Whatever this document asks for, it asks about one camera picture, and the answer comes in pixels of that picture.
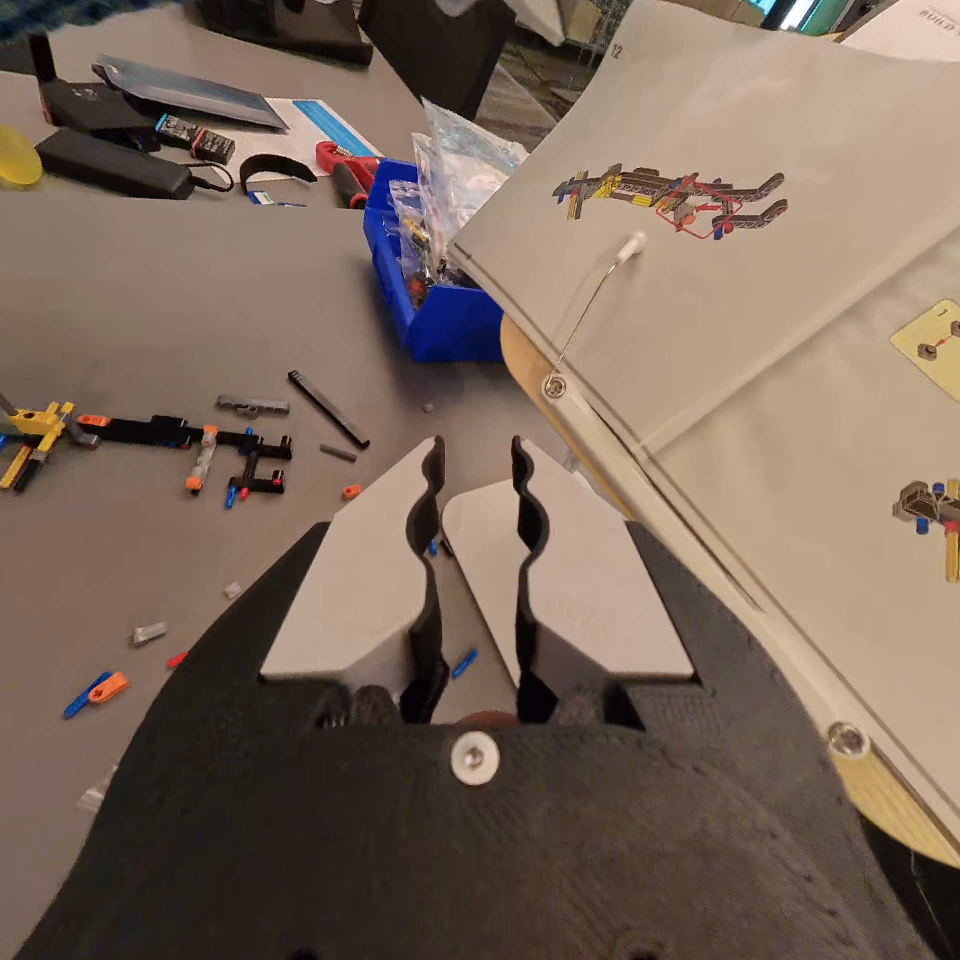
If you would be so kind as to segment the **black moulded holder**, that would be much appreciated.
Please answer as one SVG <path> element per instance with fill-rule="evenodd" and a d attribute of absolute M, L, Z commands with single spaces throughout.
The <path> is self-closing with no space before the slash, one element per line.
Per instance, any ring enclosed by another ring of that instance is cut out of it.
<path fill-rule="evenodd" d="M 368 67 L 375 48 L 350 1 L 196 1 L 203 26 L 236 41 Z"/>

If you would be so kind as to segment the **paper sheet with blue header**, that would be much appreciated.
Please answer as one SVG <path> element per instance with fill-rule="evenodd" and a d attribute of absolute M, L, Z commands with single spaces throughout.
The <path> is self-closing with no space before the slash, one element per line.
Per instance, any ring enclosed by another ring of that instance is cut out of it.
<path fill-rule="evenodd" d="M 380 153 L 368 139 L 322 100 L 266 99 L 288 123 L 290 129 L 277 131 L 216 116 L 208 119 L 201 118 L 199 114 L 188 117 L 187 110 L 178 107 L 163 109 L 154 126 L 163 114 L 172 114 L 233 139 L 236 150 L 233 159 L 226 166 L 199 162 L 186 150 L 169 148 L 184 152 L 193 163 L 201 165 L 202 172 L 226 174 L 226 183 L 234 185 L 246 197 L 250 191 L 269 193 L 268 187 L 274 183 L 297 182 L 311 186 L 321 180 L 328 180 L 342 206 L 331 176 L 317 164 L 317 144 L 333 141 L 354 156 L 375 156 L 381 160 Z"/>

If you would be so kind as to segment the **black device with antenna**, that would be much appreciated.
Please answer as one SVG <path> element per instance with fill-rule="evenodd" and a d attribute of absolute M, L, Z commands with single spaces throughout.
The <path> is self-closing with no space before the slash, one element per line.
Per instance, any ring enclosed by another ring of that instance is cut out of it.
<path fill-rule="evenodd" d="M 122 93 L 103 82 L 61 79 L 47 36 L 31 34 L 28 44 L 44 115 L 54 127 L 147 154 L 162 150 L 156 123 Z"/>

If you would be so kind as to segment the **white printed task sheet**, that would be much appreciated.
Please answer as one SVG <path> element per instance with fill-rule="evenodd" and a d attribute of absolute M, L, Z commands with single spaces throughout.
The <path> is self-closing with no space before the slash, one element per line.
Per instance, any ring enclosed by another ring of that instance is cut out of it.
<path fill-rule="evenodd" d="M 907 62 L 958 64 L 959 2 L 883 2 L 839 42 L 851 50 Z"/>

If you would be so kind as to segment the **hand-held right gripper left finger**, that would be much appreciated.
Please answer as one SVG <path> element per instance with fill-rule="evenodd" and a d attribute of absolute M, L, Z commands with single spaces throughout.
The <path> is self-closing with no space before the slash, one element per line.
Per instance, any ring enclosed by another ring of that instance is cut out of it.
<path fill-rule="evenodd" d="M 426 438 L 330 521 L 261 667 L 269 682 L 386 690 L 427 724 L 450 679 L 435 571 L 446 444 Z"/>

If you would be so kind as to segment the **black office chair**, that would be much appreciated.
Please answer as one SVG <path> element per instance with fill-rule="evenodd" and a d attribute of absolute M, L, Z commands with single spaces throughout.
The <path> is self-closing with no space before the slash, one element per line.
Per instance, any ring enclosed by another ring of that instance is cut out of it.
<path fill-rule="evenodd" d="M 365 1 L 358 24 L 421 102 L 474 121 L 516 23 L 502 1 Z"/>

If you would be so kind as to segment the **black power brick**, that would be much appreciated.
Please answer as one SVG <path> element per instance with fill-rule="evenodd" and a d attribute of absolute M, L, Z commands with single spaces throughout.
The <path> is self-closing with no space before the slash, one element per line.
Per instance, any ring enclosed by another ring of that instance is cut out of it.
<path fill-rule="evenodd" d="M 128 198 L 185 201 L 196 183 L 185 165 L 62 127 L 34 148 L 45 173 Z"/>

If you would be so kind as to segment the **lego instruction booklet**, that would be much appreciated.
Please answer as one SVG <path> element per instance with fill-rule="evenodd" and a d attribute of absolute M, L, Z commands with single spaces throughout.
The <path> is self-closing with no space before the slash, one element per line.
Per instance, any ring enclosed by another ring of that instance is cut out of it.
<path fill-rule="evenodd" d="M 452 241 L 959 806 L 958 63 L 635 2 Z"/>

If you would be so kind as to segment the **silver antistatic bag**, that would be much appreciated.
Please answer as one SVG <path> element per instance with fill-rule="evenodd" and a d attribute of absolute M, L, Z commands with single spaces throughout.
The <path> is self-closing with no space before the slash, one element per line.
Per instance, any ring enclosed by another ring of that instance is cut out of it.
<path fill-rule="evenodd" d="M 101 55 L 94 73 L 128 97 L 163 107 L 209 114 L 273 131 L 290 126 L 261 94 L 115 56 Z"/>

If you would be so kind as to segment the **bunch of clear parts bags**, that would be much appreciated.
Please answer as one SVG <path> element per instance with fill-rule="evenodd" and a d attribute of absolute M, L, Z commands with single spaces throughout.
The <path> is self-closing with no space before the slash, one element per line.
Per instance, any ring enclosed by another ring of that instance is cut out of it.
<path fill-rule="evenodd" d="M 459 114 L 423 103 L 429 132 L 415 133 L 414 178 L 388 180 L 387 234 L 414 310 L 440 285 L 473 287 L 452 266 L 453 237 L 528 159 L 522 144 L 487 132 Z"/>

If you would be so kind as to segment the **yellow translucent disc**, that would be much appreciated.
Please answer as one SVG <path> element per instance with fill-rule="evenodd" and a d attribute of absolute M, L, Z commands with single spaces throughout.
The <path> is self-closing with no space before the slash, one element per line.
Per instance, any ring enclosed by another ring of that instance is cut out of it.
<path fill-rule="evenodd" d="M 20 130 L 1 124 L 1 187 L 30 189 L 44 175 L 42 159 Z"/>

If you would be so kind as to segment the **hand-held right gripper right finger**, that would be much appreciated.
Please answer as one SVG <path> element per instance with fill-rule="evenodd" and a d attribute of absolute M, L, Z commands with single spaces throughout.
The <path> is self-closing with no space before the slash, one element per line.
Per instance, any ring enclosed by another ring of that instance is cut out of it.
<path fill-rule="evenodd" d="M 627 691 L 689 684 L 696 669 L 625 516 L 531 440 L 511 442 L 520 564 L 517 714 L 543 724 L 580 691 L 639 724 Z"/>

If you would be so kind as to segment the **blue plastic parts bin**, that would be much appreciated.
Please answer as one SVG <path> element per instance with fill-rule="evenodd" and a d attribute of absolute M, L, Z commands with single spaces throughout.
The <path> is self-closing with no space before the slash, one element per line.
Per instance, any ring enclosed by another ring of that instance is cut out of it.
<path fill-rule="evenodd" d="M 415 185 L 417 166 L 382 159 L 368 193 L 363 229 L 374 275 L 406 354 L 417 363 L 503 363 L 503 311 L 483 290 L 438 284 L 414 306 L 402 275 L 399 220 L 390 184 Z"/>

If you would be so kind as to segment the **long black lego beam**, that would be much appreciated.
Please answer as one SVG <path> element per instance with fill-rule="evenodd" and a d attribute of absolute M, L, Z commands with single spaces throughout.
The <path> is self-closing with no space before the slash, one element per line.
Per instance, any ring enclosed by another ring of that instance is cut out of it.
<path fill-rule="evenodd" d="M 289 383 L 298 390 L 308 402 L 319 412 L 324 414 L 342 434 L 348 438 L 359 450 L 367 450 L 371 439 L 356 422 L 342 411 L 328 396 L 309 381 L 298 370 L 291 370 L 286 374 Z"/>

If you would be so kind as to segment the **white base plate with dome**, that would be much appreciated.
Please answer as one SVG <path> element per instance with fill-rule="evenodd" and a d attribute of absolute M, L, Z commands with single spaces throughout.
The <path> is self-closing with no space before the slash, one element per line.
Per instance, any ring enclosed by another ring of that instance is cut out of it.
<path fill-rule="evenodd" d="M 452 497 L 441 514 L 442 533 L 516 688 L 521 680 L 519 582 L 528 555 L 518 531 L 519 513 L 512 481 L 502 481 Z"/>

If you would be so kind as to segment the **black yellow lego assembly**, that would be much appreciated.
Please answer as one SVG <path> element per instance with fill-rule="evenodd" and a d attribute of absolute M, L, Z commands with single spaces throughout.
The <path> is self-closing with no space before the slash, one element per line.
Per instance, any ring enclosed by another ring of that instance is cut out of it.
<path fill-rule="evenodd" d="M 235 450 L 244 461 L 240 475 L 226 485 L 223 507 L 231 510 L 252 495 L 283 496 L 286 475 L 283 467 L 269 476 L 258 474 L 264 462 L 289 464 L 293 459 L 292 438 L 281 437 L 270 444 L 252 428 L 244 432 L 222 430 L 214 425 L 193 426 L 183 418 L 155 415 L 149 420 L 77 414 L 73 403 L 52 402 L 44 409 L 18 407 L 2 396 L 2 448 L 18 443 L 19 448 L 2 473 L 2 491 L 26 492 L 47 464 L 62 439 L 76 448 L 97 450 L 103 443 L 164 450 L 197 450 L 197 461 L 184 481 L 186 493 L 197 498 L 207 485 L 215 454 Z"/>

